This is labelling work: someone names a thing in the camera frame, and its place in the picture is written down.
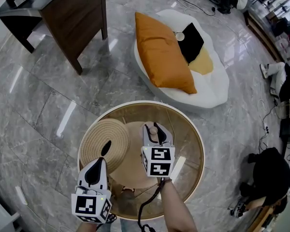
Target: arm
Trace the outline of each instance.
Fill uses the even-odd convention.
[[[97,225],[95,223],[83,222],[76,232],[96,232]]]
[[[161,191],[164,219],[169,232],[197,232],[193,218],[171,181]]]

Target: cabinet leg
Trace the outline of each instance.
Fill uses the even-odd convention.
[[[101,33],[102,33],[102,39],[105,40],[107,38],[107,27],[102,27],[101,28]]]
[[[81,75],[83,72],[82,66],[79,64],[78,60],[76,58],[67,58],[70,64],[73,66],[77,74]]]

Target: round table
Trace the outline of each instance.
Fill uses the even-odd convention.
[[[175,161],[173,168],[178,164],[176,169],[179,172],[173,178],[171,177],[173,184],[185,202],[192,196],[201,180],[205,157],[201,136],[195,125],[185,114],[161,102],[133,101],[110,109],[101,115],[91,126],[106,118],[121,121],[127,125],[132,137],[139,137],[137,139],[138,141],[131,143],[130,146],[133,148],[136,157],[138,157],[139,151],[140,162],[141,149],[139,148],[139,144],[142,142],[142,134],[140,132],[141,130],[136,130],[133,127],[141,127],[147,121],[157,122],[163,125],[172,134],[174,140]],[[128,162],[129,160],[126,160],[121,164],[127,166]],[[77,164],[78,171],[80,171],[83,168],[80,163],[80,150]],[[116,171],[108,176],[108,186],[112,192],[111,213],[117,215],[119,218],[137,220],[141,204],[147,201],[158,187],[156,179],[153,177],[147,179],[146,187],[136,188],[133,193],[131,191],[122,192],[124,184],[119,183],[121,179],[118,177]],[[163,216],[162,202],[161,197],[157,196],[150,204],[144,207],[141,219],[155,219],[161,216]]]

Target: black cable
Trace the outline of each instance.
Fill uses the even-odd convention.
[[[139,227],[140,227],[140,229],[141,229],[142,232],[145,232],[145,227],[148,228],[150,232],[156,232],[155,229],[152,228],[152,227],[150,227],[148,224],[141,225],[142,211],[143,211],[144,206],[147,205],[147,204],[149,204],[150,202],[152,202],[157,197],[157,195],[159,194],[159,192],[162,190],[162,188],[164,187],[164,184],[166,182],[169,182],[169,181],[172,181],[172,180],[171,179],[165,180],[164,178],[161,178],[160,184],[157,187],[154,195],[149,200],[147,200],[146,202],[144,202],[143,204],[141,204],[140,210],[139,210],[139,215],[138,215],[138,218],[137,218],[137,224],[139,225]]]
[[[115,222],[116,220],[117,220],[117,216],[114,215],[114,214],[112,214],[112,213],[110,213],[110,214],[108,214],[108,216],[107,216],[106,223],[113,223],[113,222]],[[98,228],[101,227],[103,224],[104,224],[104,223],[99,224],[99,225],[97,226],[97,228],[96,228],[96,231],[97,231]]]
[[[262,120],[262,127],[263,127],[263,130],[266,129],[266,128],[264,128],[264,120],[265,120],[265,118],[266,118],[267,116],[270,115],[271,111],[272,111],[275,107],[276,107],[276,106],[274,105],[274,106],[271,108],[271,110],[269,111],[269,113],[268,113],[267,115],[264,116],[264,118],[263,118],[263,120]]]
[[[193,5],[193,6],[197,7],[199,10],[201,10],[204,14],[206,14],[206,15],[208,15],[208,16],[214,16],[214,15],[216,14],[216,12],[214,12],[214,14],[208,14],[208,13],[206,13],[203,9],[201,9],[198,5],[195,5],[194,3],[189,2],[189,1],[187,1],[187,0],[182,0],[182,1],[184,1],[184,2],[186,2],[186,3],[188,3],[188,4],[190,4],[190,5]]]
[[[262,149],[262,147],[261,147],[261,144],[262,144],[262,140],[264,139],[264,138],[266,138],[267,137],[267,135],[269,134],[269,130],[268,130],[268,127],[266,127],[266,128],[264,128],[264,120],[265,120],[265,118],[267,117],[267,116],[269,116],[270,115],[270,113],[271,113],[271,111],[274,109],[276,107],[276,105],[274,105],[272,108],[271,108],[271,110],[264,116],[264,118],[262,119],[262,128],[263,128],[263,130],[265,130],[266,131],[266,133],[265,133],[265,135],[263,136],[263,137],[261,137],[260,139],[259,139],[259,154],[261,153],[261,151],[260,151],[260,149],[263,151],[263,149]]]
[[[290,156],[290,154],[288,154],[286,157],[287,161],[290,161],[289,156]]]

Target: orange pillow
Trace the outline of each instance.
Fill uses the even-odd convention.
[[[197,93],[173,31],[139,12],[135,13],[135,27],[137,49],[152,84]]]

